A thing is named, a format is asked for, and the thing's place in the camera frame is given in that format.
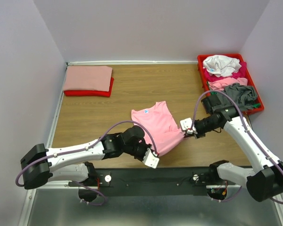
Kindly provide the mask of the light pink t-shirt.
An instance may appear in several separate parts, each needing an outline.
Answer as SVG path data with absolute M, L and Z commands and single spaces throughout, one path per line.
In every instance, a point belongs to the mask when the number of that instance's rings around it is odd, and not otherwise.
M 131 119 L 150 132 L 159 156 L 169 153 L 184 139 L 184 133 L 177 126 L 166 101 L 156 102 L 152 107 L 139 111 L 131 110 Z

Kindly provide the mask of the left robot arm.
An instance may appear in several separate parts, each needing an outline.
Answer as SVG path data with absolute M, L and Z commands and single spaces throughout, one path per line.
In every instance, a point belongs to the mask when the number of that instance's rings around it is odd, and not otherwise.
M 85 144 L 64 148 L 35 145 L 20 161 L 21 171 L 16 185 L 35 189 L 50 181 L 76 181 L 90 186 L 95 181 L 93 161 L 112 159 L 128 154 L 144 165 L 156 168 L 159 162 L 154 145 L 147 144 L 145 132 L 134 125 L 121 133 L 105 133 Z

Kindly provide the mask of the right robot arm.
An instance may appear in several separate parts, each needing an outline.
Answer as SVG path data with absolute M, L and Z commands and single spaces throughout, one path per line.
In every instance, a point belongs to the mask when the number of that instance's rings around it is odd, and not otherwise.
M 283 161 L 274 155 L 258 138 L 247 123 L 237 104 L 230 99 L 232 106 L 216 110 L 202 120 L 194 117 L 181 121 L 186 137 L 204 137 L 217 128 L 225 130 L 239 145 L 251 163 L 246 169 L 228 161 L 219 161 L 210 167 L 208 180 L 217 185 L 223 180 L 231 181 L 247 189 L 251 197 L 262 202 L 275 201 L 275 196 L 283 193 Z

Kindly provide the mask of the salmon pink garment in bin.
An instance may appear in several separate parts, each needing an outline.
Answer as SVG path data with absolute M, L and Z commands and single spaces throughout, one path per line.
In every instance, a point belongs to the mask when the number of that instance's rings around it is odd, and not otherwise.
M 206 85 L 208 86 L 209 90 L 213 91 L 224 91 L 224 88 L 226 86 L 233 85 L 235 83 L 238 83 L 239 85 L 246 86 L 248 84 L 247 78 L 232 78 L 232 77 L 226 77 L 221 80 L 213 81 L 213 82 L 206 82 Z

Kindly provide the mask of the grey garment in bin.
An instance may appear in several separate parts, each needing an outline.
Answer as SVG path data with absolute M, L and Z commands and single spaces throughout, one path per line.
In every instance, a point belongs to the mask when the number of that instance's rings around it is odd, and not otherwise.
M 255 108 L 254 106 L 256 105 L 258 94 L 253 86 L 234 83 L 224 87 L 223 92 L 237 104 L 241 111 L 252 110 Z

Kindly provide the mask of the green garment in bin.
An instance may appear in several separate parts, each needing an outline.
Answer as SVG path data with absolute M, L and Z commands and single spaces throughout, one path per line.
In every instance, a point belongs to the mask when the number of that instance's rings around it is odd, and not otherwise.
M 227 90 L 223 91 L 228 95 L 239 107 L 241 111 L 252 110 L 258 108 L 260 104 L 256 103 L 258 95 L 255 91 L 237 91 L 237 90 Z M 211 92 L 212 95 L 216 95 L 221 102 L 222 107 L 228 107 L 233 105 L 232 102 L 219 92 Z

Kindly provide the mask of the white t-shirt in bin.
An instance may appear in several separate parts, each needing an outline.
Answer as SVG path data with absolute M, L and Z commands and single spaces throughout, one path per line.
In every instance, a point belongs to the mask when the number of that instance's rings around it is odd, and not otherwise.
M 203 61 L 203 67 L 210 76 L 217 78 L 230 77 L 233 73 L 237 73 L 242 65 L 240 60 L 224 55 L 213 55 L 207 57 Z

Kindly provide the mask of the magenta garment in bin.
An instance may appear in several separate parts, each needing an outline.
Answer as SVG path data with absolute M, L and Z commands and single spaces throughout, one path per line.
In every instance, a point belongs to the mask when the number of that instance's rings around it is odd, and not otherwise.
M 227 77 L 216 77 L 214 74 L 210 74 L 206 67 L 203 67 L 203 72 L 204 72 L 204 76 L 206 78 L 207 81 L 209 82 L 215 82 L 215 81 L 218 81 L 218 80 L 222 80 L 222 79 L 225 79 L 225 78 L 234 78 L 234 79 L 237 79 L 237 78 L 245 78 L 246 77 L 246 66 L 247 66 L 247 63 L 246 62 L 240 62 L 241 64 L 241 68 L 238 70 L 238 72 L 236 73 L 232 73 L 231 76 L 227 76 Z

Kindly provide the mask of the red plastic bin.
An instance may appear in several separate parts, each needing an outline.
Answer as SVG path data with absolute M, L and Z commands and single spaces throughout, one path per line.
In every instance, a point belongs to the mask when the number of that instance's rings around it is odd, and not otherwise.
M 239 54 L 239 53 L 227 53 L 227 54 L 222 54 L 223 56 L 227 56 L 227 57 L 231 57 L 231 58 L 237 58 L 239 59 L 240 62 L 245 62 L 243 60 L 243 57 Z M 203 72 L 203 61 L 207 58 L 207 57 L 210 57 L 210 56 L 213 56 L 213 54 L 206 54 L 206 55 L 198 55 L 197 56 L 197 60 L 198 60 L 198 71 L 200 73 L 200 78 L 201 78 L 201 82 L 202 82 L 202 87 L 204 89 L 204 91 L 208 91 L 208 86 L 206 85 L 206 78 L 204 76 L 204 72 Z M 250 85 L 250 86 L 253 86 L 255 91 L 257 92 L 258 94 L 258 91 L 257 91 L 257 88 L 253 82 L 253 79 L 246 67 L 246 78 L 248 79 L 248 84 L 247 85 Z M 258 95 L 258 98 L 256 100 L 256 103 L 257 104 L 260 104 L 260 106 L 258 108 L 254 108 L 253 110 L 247 110 L 247 111 L 244 111 L 244 113 L 246 115 L 252 115 L 252 114 L 255 114 L 255 113 L 259 113 L 261 111 L 264 110 L 264 105 L 261 101 L 261 98 L 260 98 L 260 95 Z

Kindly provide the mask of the folded pink t-shirt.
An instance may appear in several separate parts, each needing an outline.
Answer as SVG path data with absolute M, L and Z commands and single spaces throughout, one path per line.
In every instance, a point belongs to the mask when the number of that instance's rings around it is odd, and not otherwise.
M 111 77 L 108 66 L 69 66 L 63 90 L 109 91 Z

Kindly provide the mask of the folded red t-shirt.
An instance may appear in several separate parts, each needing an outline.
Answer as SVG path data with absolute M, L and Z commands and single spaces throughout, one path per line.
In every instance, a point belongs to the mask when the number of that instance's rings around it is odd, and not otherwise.
M 112 92 L 112 87 L 114 83 L 114 78 L 110 80 L 110 86 L 108 91 L 96 91 L 96 90 L 66 90 L 63 93 L 67 97 L 110 97 Z

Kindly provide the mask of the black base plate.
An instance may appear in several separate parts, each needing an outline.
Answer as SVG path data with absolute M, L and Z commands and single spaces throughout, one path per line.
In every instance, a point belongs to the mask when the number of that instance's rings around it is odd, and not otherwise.
M 88 171 L 78 192 L 87 201 L 96 198 L 96 193 L 87 190 L 87 186 L 99 189 L 105 196 L 209 195 L 224 200 L 230 193 L 231 183 L 211 181 L 208 167 L 95 169 L 89 166 Z

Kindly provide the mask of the aluminium frame rail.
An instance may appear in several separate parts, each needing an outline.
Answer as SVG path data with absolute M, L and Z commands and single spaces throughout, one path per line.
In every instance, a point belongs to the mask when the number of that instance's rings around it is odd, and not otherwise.
M 209 116 L 212 115 L 216 110 L 225 108 L 225 107 L 219 106 L 218 101 L 216 100 L 216 95 L 212 95 L 211 92 L 214 92 L 214 91 L 204 92 L 198 99 L 199 103 L 203 103 L 203 105 L 205 105 L 207 107 L 212 107 L 212 110 L 209 111 Z M 144 130 L 145 135 L 149 134 L 149 131 L 144 126 L 142 126 L 140 123 L 132 121 L 131 124 L 132 124 L 132 126 L 134 126 L 134 125 L 140 126 Z M 222 130 L 223 129 L 217 128 L 216 130 L 214 130 L 214 132 L 221 132 Z M 151 145 L 154 145 L 155 150 L 157 152 L 157 147 L 156 147 L 154 140 L 152 140 Z M 122 154 L 121 156 L 117 157 L 117 158 L 105 159 L 105 160 L 101 160 L 101 161 L 93 161 L 92 166 L 95 169 L 151 168 L 151 167 L 144 165 L 139 160 L 134 159 L 133 156 L 125 154 L 125 153 Z M 211 173 L 210 173 L 211 172 L 211 168 L 210 168 L 211 166 L 212 166 L 212 164 L 208 166 L 208 168 L 209 168 L 209 171 L 208 171 L 209 179 L 213 182 L 221 180 L 221 179 L 212 180 Z M 231 181 L 227 181 L 227 180 L 222 180 L 222 181 L 231 183 L 231 185 L 229 186 L 230 187 L 230 193 L 229 193 L 228 197 L 226 197 L 224 200 L 214 199 L 209 195 L 204 196 L 204 197 L 208 197 L 210 200 L 213 201 L 213 203 L 226 203 L 226 202 L 234 200 L 238 196 L 238 194 L 243 189 L 245 189 L 245 188 L 241 188 L 240 185 L 237 185 L 237 184 L 235 184 Z M 81 182 L 76 182 L 76 181 L 50 181 L 50 182 L 46 183 L 45 185 L 38 187 L 38 188 L 35 188 L 35 189 L 40 189 L 40 188 L 43 188 L 43 189 L 49 189 L 49 188 L 56 188 L 56 189 L 65 188 L 66 189 L 66 188 L 68 188 L 69 189 L 69 188 L 72 188 L 72 189 L 77 189 L 79 191 L 79 189 L 81 187 L 83 187 Z M 85 199 L 80 198 L 81 202 L 88 204 L 88 205 L 93 205 L 93 206 L 100 206 L 100 205 L 107 202 L 108 196 L 103 195 L 99 191 L 99 189 L 97 189 L 95 187 L 88 187 L 88 186 L 86 187 L 86 189 L 95 192 L 96 198 L 93 201 L 87 201 Z M 274 197 L 275 201 L 273 201 L 273 202 L 275 203 L 275 206 L 276 206 L 276 211 L 277 211 L 277 214 L 279 216 L 280 224 L 283 226 L 283 200 L 281 199 L 280 195 L 281 194 L 275 196 Z

